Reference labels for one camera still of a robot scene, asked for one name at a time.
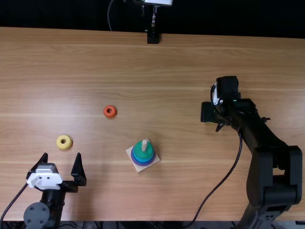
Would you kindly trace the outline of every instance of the wooden table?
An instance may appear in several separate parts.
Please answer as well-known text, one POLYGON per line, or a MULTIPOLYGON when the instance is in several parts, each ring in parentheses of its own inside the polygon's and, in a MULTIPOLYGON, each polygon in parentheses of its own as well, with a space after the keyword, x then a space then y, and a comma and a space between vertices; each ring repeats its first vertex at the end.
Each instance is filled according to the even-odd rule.
MULTIPOLYGON (((225 176, 236 132, 200 122, 217 77, 237 75, 268 126, 305 149, 305 40, 0 29, 0 213, 43 152, 65 179, 77 152, 88 179, 66 195, 62 220, 191 220, 225 176), (103 108, 117 107, 108 120, 103 108), (60 151, 59 135, 73 139, 60 151), (148 138, 161 161, 136 173, 125 150, 148 138)), ((246 146, 198 220, 239 220, 248 204, 246 146)), ((41 192, 27 188, 6 216, 22 220, 41 192)), ((305 201, 280 219, 304 219, 305 201)))

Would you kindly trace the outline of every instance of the cable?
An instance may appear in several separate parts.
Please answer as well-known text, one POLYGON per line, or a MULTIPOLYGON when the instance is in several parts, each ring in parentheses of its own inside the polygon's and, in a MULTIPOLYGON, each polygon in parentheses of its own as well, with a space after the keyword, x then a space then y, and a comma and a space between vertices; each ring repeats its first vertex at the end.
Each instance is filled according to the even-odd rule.
POLYGON ((112 31, 112 28, 111 28, 111 25, 110 25, 109 14, 110 14, 110 9, 111 9, 111 6, 112 6, 113 2, 114 2, 114 0, 110 0, 109 5, 108 5, 108 9, 107 9, 107 21, 108 21, 108 26, 109 26, 110 31, 112 31))
POLYGON ((94 223, 95 223, 97 228, 100 228, 100 229, 103 228, 103 221, 100 221, 100 226, 99 226, 99 224, 96 221, 94 223))
POLYGON ((6 215, 6 213, 9 211, 11 206, 15 203, 15 201, 18 199, 18 197, 21 195, 21 193, 25 190, 25 188, 28 186, 28 183, 25 183, 25 185, 22 187, 22 189, 17 193, 17 195, 14 197, 14 199, 11 201, 11 203, 7 206, 7 208, 4 210, 1 219, 0 219, 0 229, 3 229, 3 220, 6 215))
POLYGON ((229 170, 229 172, 227 173, 227 175, 225 175, 225 177, 218 183, 218 185, 216 185, 213 190, 206 196, 206 198, 202 201, 200 207, 198 208, 197 210, 197 213, 194 217, 194 219, 188 224, 188 225, 185 225, 185 226, 182 226, 182 228, 188 228, 189 226, 191 226, 197 219, 198 215, 199 215, 199 212, 201 210, 201 208, 203 207, 203 205, 205 204, 205 202, 208 200, 208 198, 219 188, 220 185, 223 184, 223 182, 230 176, 230 174, 233 172, 233 170, 235 169, 236 165, 237 165, 237 162, 239 160, 239 157, 240 157, 240 154, 242 152, 242 148, 243 148, 243 138, 242 138, 242 134, 241 133, 238 133, 239 135, 239 149, 238 149, 238 153, 237 153, 237 157, 236 157, 236 160, 233 164, 233 166, 231 167, 231 169, 229 170))
POLYGON ((72 228, 77 228, 77 224, 76 224, 76 223, 74 223, 73 221, 69 221, 69 222, 70 222, 70 223, 73 223, 74 225, 71 225, 71 224, 66 223, 66 224, 60 225, 59 228, 61 228, 61 227, 63 227, 63 226, 70 226, 70 227, 72 227, 72 228))

